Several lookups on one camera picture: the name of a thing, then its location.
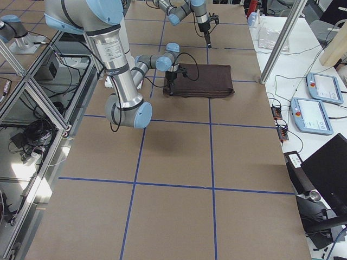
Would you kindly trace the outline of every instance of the brown cloth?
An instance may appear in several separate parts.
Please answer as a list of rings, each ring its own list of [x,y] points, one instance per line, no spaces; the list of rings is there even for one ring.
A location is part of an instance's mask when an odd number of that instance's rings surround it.
[[[196,78],[195,64],[181,63],[181,66],[187,69],[187,74],[191,79]],[[166,86],[163,88],[163,93],[183,97],[225,98],[235,92],[230,65],[198,64],[198,67],[199,78],[197,81],[189,80],[180,73],[171,89]]]

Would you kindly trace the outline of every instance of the blue tape line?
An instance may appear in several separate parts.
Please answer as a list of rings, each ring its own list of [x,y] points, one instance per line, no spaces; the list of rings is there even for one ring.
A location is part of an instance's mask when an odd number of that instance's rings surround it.
[[[211,187],[179,185],[179,184],[140,183],[140,182],[137,182],[136,184],[137,185],[145,185],[145,186],[159,186],[159,187],[173,187],[173,188],[198,189],[198,190],[212,190]]]
[[[218,260],[218,246],[217,246],[217,224],[216,224],[216,194],[215,194],[215,173],[213,163],[213,135],[212,135],[212,112],[211,112],[211,99],[208,99],[209,120],[210,120],[210,151],[211,151],[211,179],[212,179],[212,205],[213,205],[213,231],[214,231],[214,246],[215,246],[215,260]]]
[[[232,80],[233,82],[257,83],[255,80]]]
[[[165,20],[125,18],[126,21],[165,22]]]
[[[152,78],[155,78],[155,79],[164,79],[165,77],[162,77],[162,76],[146,76],[146,77],[152,77]]]
[[[20,11],[25,11],[25,10],[18,10],[18,9],[0,9],[0,10],[6,10],[6,11],[16,11],[16,12],[20,12]],[[44,12],[44,11],[40,11],[40,10],[28,10],[30,12]]]
[[[89,115],[85,116],[90,118],[106,118],[104,115]],[[212,126],[234,126],[234,127],[251,127],[251,128],[266,128],[266,129],[276,129],[274,126],[252,126],[252,125],[236,125],[232,123],[204,123],[204,122],[190,122],[190,121],[172,121],[163,119],[151,119],[153,122],[167,122],[167,123],[179,123],[179,124],[194,124],[194,125],[212,125]]]
[[[42,17],[39,22],[31,29],[31,31],[34,31],[35,28],[39,25],[39,24],[42,24],[41,21],[44,19],[44,17]]]
[[[87,114],[85,114],[84,116],[87,116],[89,118],[106,118],[104,115],[87,115]]]
[[[130,198],[128,216],[127,216],[127,218],[126,218],[126,225],[125,225],[125,230],[124,230],[123,243],[122,243],[122,245],[121,245],[121,252],[120,252],[120,257],[119,257],[120,260],[123,259],[124,248],[125,248],[125,242],[126,242],[126,235],[127,235],[127,232],[128,232],[129,221],[130,221],[130,214],[131,214],[132,204],[133,204],[133,201],[134,201],[134,194],[135,194],[135,187],[136,187],[136,181],[137,181],[137,174],[138,174],[138,172],[139,172],[139,167],[140,167],[140,161],[141,161],[141,155],[142,155],[142,149],[143,149],[143,143],[144,143],[144,140],[145,140],[145,136],[146,136],[146,128],[143,129],[143,134],[142,134],[142,140],[141,140],[139,158],[138,158],[138,160],[137,160],[137,166],[136,166],[134,184],[133,184],[133,186],[132,186],[132,192],[131,192],[131,198]]]
[[[226,50],[254,50],[249,48],[225,48]]]
[[[19,18],[20,18],[22,15],[24,15],[24,14],[29,10],[29,8],[32,7],[34,4],[35,4],[35,2],[33,1],[33,3],[32,3],[31,5],[29,5],[28,8],[26,8],[26,9],[24,10],[24,12],[23,12],[21,15],[19,15]]]
[[[152,43],[129,43],[129,45],[159,46],[159,44],[152,44]]]
[[[196,124],[196,125],[209,125],[210,123],[203,122],[189,122],[189,121],[171,121],[171,120],[162,120],[162,119],[152,119],[153,122],[167,122],[167,123],[181,123],[181,124]]]
[[[162,35],[160,37],[160,43],[159,43],[159,49],[158,49],[158,52],[160,52],[160,48],[162,47],[162,43],[163,43],[163,36],[164,36],[164,29],[165,29],[165,22],[166,22],[166,16],[165,16],[165,20],[164,20],[164,23],[163,23],[163,30],[162,30]]]
[[[295,195],[294,192],[244,190],[244,189],[239,189],[239,188],[215,188],[215,190],[217,190],[217,191],[248,192],[248,193],[279,194],[279,195]]]
[[[268,128],[268,129],[276,129],[274,126],[250,126],[250,125],[234,125],[230,123],[211,123],[214,126],[237,126],[237,127],[253,127],[253,128]]]
[[[14,1],[15,1],[15,0],[12,0],[12,2],[11,2],[11,3],[9,3],[7,6],[5,6],[5,8],[4,8],[4,9],[2,9],[0,12],[2,12],[3,10],[6,10],[6,8],[7,8],[7,7],[9,7],[10,5],[12,5]]]
[[[136,43],[136,42],[132,42],[129,43],[129,45],[140,45],[140,46],[166,46],[165,44],[153,44],[153,43]],[[188,46],[188,45],[181,45],[181,47],[185,47],[185,48],[206,48],[205,46]]]
[[[91,179],[91,178],[78,178],[78,177],[59,177],[59,179],[60,180],[94,181],[94,182],[97,182],[97,183],[134,184],[133,181],[126,181],[126,180]]]
[[[156,74],[157,74],[157,69],[154,70],[153,83],[156,80]],[[154,92],[154,85],[152,84],[151,93],[150,93],[150,99],[153,97],[153,92]]]
[[[129,21],[144,21],[144,22],[165,22],[166,19],[164,20],[155,20],[155,19],[134,19],[134,18],[125,18],[124,20],[129,20]],[[189,21],[181,21],[181,23],[194,23],[194,22],[189,22]],[[247,23],[219,23],[219,24],[226,24],[226,25],[246,25],[248,26]]]
[[[194,22],[189,22],[189,21],[181,21],[181,23],[194,23]],[[247,23],[219,23],[219,24],[226,24],[226,25],[247,25]]]
[[[180,184],[166,184],[166,183],[146,183],[146,182],[133,182],[126,180],[109,180],[109,179],[94,179],[94,178],[78,178],[78,177],[59,177],[60,180],[77,180],[77,181],[94,181],[97,183],[118,183],[118,184],[131,184],[131,185],[143,185],[143,186],[160,186],[160,187],[172,187],[183,189],[196,189],[196,190],[216,190],[216,191],[230,191],[230,192],[248,192],[248,193],[263,193],[263,194],[276,194],[276,195],[295,195],[292,192],[281,191],[260,191],[260,190],[245,190],[239,188],[222,188],[222,187],[204,187],[194,185],[180,185]]]
[[[0,68],[5,64],[5,62],[6,62],[6,61],[4,61],[3,63],[1,63]]]

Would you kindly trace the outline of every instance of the table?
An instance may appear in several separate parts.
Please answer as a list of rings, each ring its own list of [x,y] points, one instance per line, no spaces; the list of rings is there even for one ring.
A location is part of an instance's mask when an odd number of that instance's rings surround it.
[[[243,7],[208,10],[221,20],[213,49],[192,17],[172,27],[132,2],[131,52],[175,41],[199,63],[231,64],[235,95],[167,97],[144,81],[150,125],[114,134],[103,112],[112,90],[97,86],[27,260],[310,259]]]
[[[261,23],[260,26],[268,27],[273,30],[281,30],[285,23],[286,18],[285,17],[261,17]],[[257,41],[257,35],[256,32],[259,30],[259,28],[250,28],[254,48],[257,51],[257,58],[259,62],[260,69],[263,70],[265,67],[265,64],[269,58],[269,54],[264,54],[260,52],[266,52],[270,53],[270,50],[259,48],[258,47],[258,41]],[[306,71],[309,68],[309,66],[312,64],[312,62],[315,59],[315,56],[317,53],[320,52],[321,47],[315,38],[313,32],[311,31],[309,25],[305,21],[304,18],[299,18],[297,21],[297,24],[295,25],[290,37],[289,37],[289,45],[290,45],[290,52],[289,53],[300,53],[300,54],[293,54],[293,55],[284,55],[286,52],[282,52],[280,55],[276,66],[274,67],[268,81],[266,82],[266,91],[268,92],[268,97],[273,98],[273,94],[275,93],[275,76],[281,75],[289,78],[294,77],[303,77],[306,75]],[[346,90],[345,85],[339,78],[337,72],[334,68],[330,67],[324,67],[319,62],[319,57],[323,54],[320,53],[318,56],[317,61],[314,63],[311,72],[321,72],[326,75],[336,76],[338,78],[339,85],[341,87],[341,90]],[[282,96],[286,99],[291,99],[293,96],[299,97],[299,98],[310,98],[307,86],[306,86],[306,80],[303,79],[294,79],[294,80],[288,80],[282,77],[276,77],[277,81],[277,94]],[[277,95],[275,95],[275,98],[278,99],[282,105],[289,105],[289,102]],[[337,107],[335,105],[324,103],[324,106],[327,110],[328,116],[333,117],[339,117],[339,116],[345,116],[347,113],[346,109]],[[298,135],[303,140],[304,146],[302,152],[300,152],[300,156],[303,160],[307,159],[311,154],[313,154],[316,150],[318,150],[321,146],[323,146],[326,142],[328,142],[335,134],[342,133],[344,136],[347,136],[347,129],[345,127],[346,125],[346,119],[340,119],[340,120],[330,120],[332,124],[332,128],[334,130],[333,135],[316,135],[316,134],[308,134],[308,133],[302,133],[299,132],[294,120],[292,119],[291,115],[289,115],[288,119],[288,107],[282,108],[283,112],[282,115],[284,116],[284,119],[288,122],[289,121],[289,130]],[[284,142],[282,146],[283,152],[289,152],[289,151],[299,151],[301,149],[301,142],[300,140],[295,137],[293,134],[289,133],[290,140],[287,142]],[[313,251],[312,248],[314,245],[312,244],[311,240],[308,239],[308,243],[310,245],[311,249],[311,255],[315,258],[321,258],[322,252],[316,252]],[[347,256],[347,243],[338,243],[334,249],[334,253],[331,257],[334,255],[336,256]]]

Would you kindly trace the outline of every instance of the screen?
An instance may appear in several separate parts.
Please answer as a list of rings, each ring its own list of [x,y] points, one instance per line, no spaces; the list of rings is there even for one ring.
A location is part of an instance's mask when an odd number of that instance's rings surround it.
[[[319,102],[309,100],[298,100],[298,102],[306,128],[316,130],[329,129],[325,123]]]
[[[314,80],[316,82],[318,96],[338,100],[335,83],[332,77],[314,75]]]
[[[347,214],[347,140],[341,134],[306,159],[305,174],[336,215]]]

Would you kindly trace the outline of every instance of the white table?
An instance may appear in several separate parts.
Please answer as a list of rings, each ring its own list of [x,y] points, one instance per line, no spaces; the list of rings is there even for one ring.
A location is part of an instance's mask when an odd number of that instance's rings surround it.
[[[285,21],[285,17],[261,17],[261,22],[258,25],[258,28],[250,28],[250,33],[252,35],[254,48],[257,51],[257,58],[261,71],[263,71],[265,64],[270,56],[270,54],[264,53],[270,53],[271,50],[258,47],[257,32],[259,31],[259,27],[281,30]],[[272,94],[275,94],[276,75],[281,75],[289,78],[306,76],[307,69],[310,67],[314,58],[322,49],[304,18],[298,19],[297,24],[295,25],[291,35],[289,36],[289,46],[289,53],[300,53],[304,50],[311,48],[313,49],[305,51],[301,54],[293,55],[284,55],[284,53],[286,52],[282,52],[268,81],[266,82],[266,90],[268,92],[269,98],[273,98]],[[320,53],[310,72],[317,73],[327,69],[326,71],[322,72],[322,74],[336,76],[338,78],[341,90],[347,90],[334,68],[324,67],[320,64],[319,57],[323,53],[324,51]],[[277,94],[288,100],[291,100],[293,96],[298,98],[311,98],[307,90],[305,79],[288,80],[283,77],[277,76],[276,81]],[[313,154],[316,150],[318,150],[321,146],[328,142],[337,133],[342,133],[345,137],[347,137],[347,119],[330,120],[334,131],[332,135],[325,136],[300,132],[294,123],[292,115],[288,113],[288,107],[285,107],[289,105],[289,102],[276,95],[275,98],[278,99],[283,106],[282,115],[286,122],[289,121],[289,130],[298,135],[304,143],[303,150],[300,152],[300,156],[303,160],[306,160],[311,154]],[[343,98],[345,100],[343,106],[347,106],[347,95],[343,94]],[[347,115],[347,109],[328,103],[324,103],[324,106],[328,116],[339,117]],[[289,151],[299,151],[301,149],[300,140],[291,133],[289,133],[289,139],[289,141],[284,142],[282,151],[284,153]],[[307,242],[310,247],[312,258],[321,259],[324,252],[322,250],[319,252],[313,251],[314,245],[312,241],[310,239],[307,239]],[[330,256],[330,259],[333,259],[333,256],[347,257],[347,242],[337,243],[332,255]]]

